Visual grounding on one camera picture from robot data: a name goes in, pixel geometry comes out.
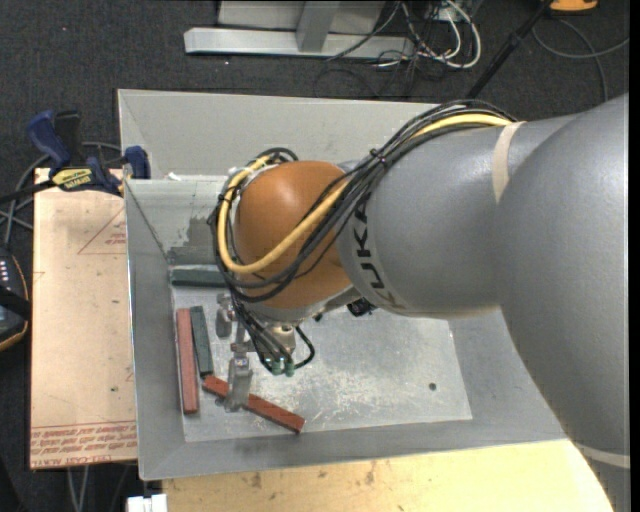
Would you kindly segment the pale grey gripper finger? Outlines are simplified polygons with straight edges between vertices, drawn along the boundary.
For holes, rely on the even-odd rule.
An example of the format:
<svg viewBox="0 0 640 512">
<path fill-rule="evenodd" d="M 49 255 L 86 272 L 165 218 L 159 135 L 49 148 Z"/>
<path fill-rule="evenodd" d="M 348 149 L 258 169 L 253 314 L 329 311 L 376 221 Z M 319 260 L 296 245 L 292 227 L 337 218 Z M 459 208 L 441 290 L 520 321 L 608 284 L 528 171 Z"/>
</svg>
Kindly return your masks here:
<svg viewBox="0 0 640 512">
<path fill-rule="evenodd" d="M 253 370 L 247 355 L 236 355 L 228 365 L 228 391 L 224 399 L 227 412 L 237 412 L 248 404 Z"/>
<path fill-rule="evenodd" d="M 219 294 L 216 297 L 217 310 L 215 318 L 215 332 L 218 338 L 226 339 L 231 336 L 235 319 L 231 296 Z"/>
</svg>

